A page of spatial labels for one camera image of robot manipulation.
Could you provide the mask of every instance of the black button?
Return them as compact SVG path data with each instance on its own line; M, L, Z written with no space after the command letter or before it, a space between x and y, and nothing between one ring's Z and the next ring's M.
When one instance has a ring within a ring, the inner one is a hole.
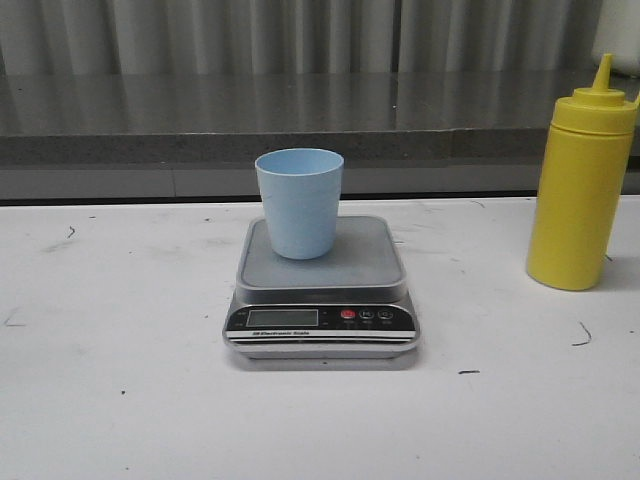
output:
M393 312L391 310L382 309L378 312L378 317L381 320L391 320L393 318Z
M365 320L369 320L369 319L371 319L371 318L373 318L375 316L373 311L371 311L371 310L369 310L367 308L364 308L364 309L360 310L359 314L360 314L360 318L363 318Z

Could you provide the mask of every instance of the digital kitchen scale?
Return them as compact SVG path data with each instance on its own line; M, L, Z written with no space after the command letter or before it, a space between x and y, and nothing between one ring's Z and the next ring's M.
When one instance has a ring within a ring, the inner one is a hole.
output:
M247 232L223 337L249 358L392 358L419 325L387 223L338 217L329 253L276 254L264 219Z

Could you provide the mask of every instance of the red button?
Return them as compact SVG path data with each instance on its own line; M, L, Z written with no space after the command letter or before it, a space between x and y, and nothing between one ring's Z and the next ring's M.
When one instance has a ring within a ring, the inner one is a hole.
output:
M355 318L356 317L356 312L355 310L351 310L349 308L345 308L344 310L342 310L340 312L340 316L346 320L351 319L351 318Z

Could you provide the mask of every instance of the white table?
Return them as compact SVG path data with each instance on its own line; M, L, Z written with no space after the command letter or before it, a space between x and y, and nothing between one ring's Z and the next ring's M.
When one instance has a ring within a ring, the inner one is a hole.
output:
M640 197L580 293L525 274L534 205L343 202L388 220L423 338L328 371L222 342L258 204L0 209L0 479L640 478Z

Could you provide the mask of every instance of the scratch mark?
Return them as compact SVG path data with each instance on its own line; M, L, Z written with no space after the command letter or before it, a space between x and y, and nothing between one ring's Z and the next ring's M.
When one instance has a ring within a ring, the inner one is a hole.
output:
M587 345L588 343L591 343L591 339L593 338L591 336L591 332L589 330L587 330L587 327L584 326L584 323L582 323L582 322L578 322L578 323L580 324L582 329L587 333L587 341L586 342L580 342L580 343L572 343L571 344L572 347L581 347L582 345Z
M43 249L42 251L44 253L54 253L54 252L58 252L60 250L64 250L66 248L69 248L71 245L73 245L73 242L71 242L71 241L57 243L55 245L51 245L50 247L47 247L47 248Z
M10 323L11 319L15 316L16 313L18 313L18 310L20 310L19 307L14 308L13 310L11 310L9 312L9 315L7 316L7 318L4 321L4 326L5 327L26 327L27 325L24 323Z
M436 228L433 225L424 225L422 223L412 223L411 225L413 225L414 227L418 227L418 228L428 228L430 230L433 230L433 229Z
M207 247L224 247L227 245L233 245L234 242L232 240L228 240L226 238L211 238L205 240Z
M443 209L442 208L435 208L435 207L427 207L424 203L422 202L417 202L416 203L418 205L418 207L420 207L420 209L424 212L424 213L433 213L433 212L441 212Z

